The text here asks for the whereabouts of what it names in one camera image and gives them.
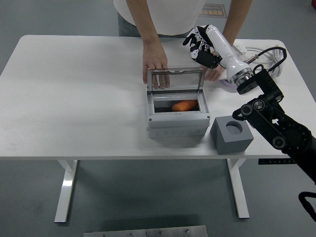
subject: white robotic hand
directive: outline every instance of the white robotic hand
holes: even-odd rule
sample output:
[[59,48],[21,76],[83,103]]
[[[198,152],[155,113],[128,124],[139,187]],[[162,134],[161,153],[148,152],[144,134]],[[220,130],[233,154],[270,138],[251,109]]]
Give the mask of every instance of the white robotic hand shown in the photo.
[[230,83],[239,86],[253,75],[249,64],[238,59],[234,49],[215,26],[198,26],[190,32],[183,45],[189,41],[192,59],[208,68],[216,68],[220,63],[226,68]]
[[191,30],[183,45],[187,45],[191,41],[190,52],[192,59],[208,68],[216,68],[222,58],[212,53],[214,52],[213,44],[206,35],[208,26],[198,26]]

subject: box lid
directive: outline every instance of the box lid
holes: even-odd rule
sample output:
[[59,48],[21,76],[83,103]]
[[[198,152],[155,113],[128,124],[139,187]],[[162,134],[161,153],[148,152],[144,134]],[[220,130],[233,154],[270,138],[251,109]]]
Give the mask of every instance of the box lid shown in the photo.
[[[203,89],[205,70],[202,68],[168,68],[147,70],[147,94],[199,92]],[[160,84],[170,82],[169,87]]]

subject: white table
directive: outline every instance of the white table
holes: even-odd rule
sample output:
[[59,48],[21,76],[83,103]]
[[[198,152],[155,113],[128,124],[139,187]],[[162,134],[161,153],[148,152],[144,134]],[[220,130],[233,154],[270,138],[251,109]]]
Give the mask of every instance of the white table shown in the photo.
[[[168,66],[198,66],[182,39],[163,39]],[[277,40],[242,40],[266,49]],[[285,112],[316,134],[316,104],[290,55],[276,79]],[[252,127],[244,153],[217,155],[205,136],[149,139],[138,38],[24,36],[0,76],[0,159],[59,160],[65,168],[55,222],[65,222],[79,159],[228,159],[240,218],[248,210],[238,168],[247,158],[286,158]],[[205,82],[211,125],[262,94]]]

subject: person's arm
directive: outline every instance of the person's arm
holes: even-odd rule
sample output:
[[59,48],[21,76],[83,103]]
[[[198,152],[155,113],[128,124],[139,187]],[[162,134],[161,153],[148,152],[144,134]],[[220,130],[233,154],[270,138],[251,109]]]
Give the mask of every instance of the person's arm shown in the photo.
[[223,36],[233,45],[245,19],[248,15],[252,0],[232,0]]
[[[223,36],[231,45],[234,44],[234,41],[247,17],[251,3],[252,0],[232,0],[231,2],[227,21],[223,30]],[[224,70],[225,69],[222,66],[218,66],[215,69],[207,69],[205,80],[218,80]]]
[[[137,30],[143,41],[143,82],[147,83],[147,69],[168,68],[167,56],[153,24],[146,0],[126,0]],[[160,87],[169,87],[169,81],[160,79]]]

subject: orange object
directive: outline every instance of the orange object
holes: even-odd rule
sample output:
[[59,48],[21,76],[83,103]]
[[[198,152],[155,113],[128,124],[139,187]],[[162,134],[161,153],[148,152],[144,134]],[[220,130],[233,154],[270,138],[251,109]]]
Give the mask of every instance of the orange object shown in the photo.
[[192,108],[194,108],[196,105],[198,105],[197,100],[182,100],[179,103],[172,106],[172,111],[177,111],[177,112],[189,111]]

